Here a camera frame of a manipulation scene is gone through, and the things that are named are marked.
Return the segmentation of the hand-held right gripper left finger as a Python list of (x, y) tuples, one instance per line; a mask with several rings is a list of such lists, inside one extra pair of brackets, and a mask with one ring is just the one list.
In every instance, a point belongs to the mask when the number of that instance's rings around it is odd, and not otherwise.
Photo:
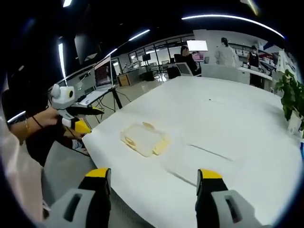
[(111, 211), (111, 169), (99, 168), (85, 175), (51, 207), (46, 228), (106, 228)]

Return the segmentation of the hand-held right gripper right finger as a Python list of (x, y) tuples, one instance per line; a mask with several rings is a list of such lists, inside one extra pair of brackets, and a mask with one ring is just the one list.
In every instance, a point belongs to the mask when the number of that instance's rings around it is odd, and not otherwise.
[(222, 176), (199, 169), (195, 205), (199, 228), (270, 228), (255, 217), (254, 207), (237, 191), (229, 190)]

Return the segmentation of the person's left hand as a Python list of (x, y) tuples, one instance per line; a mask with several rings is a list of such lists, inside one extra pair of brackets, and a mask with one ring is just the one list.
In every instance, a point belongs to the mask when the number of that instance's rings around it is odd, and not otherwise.
[(41, 127), (56, 125), (58, 122), (58, 111), (52, 107), (32, 116), (32, 119)]

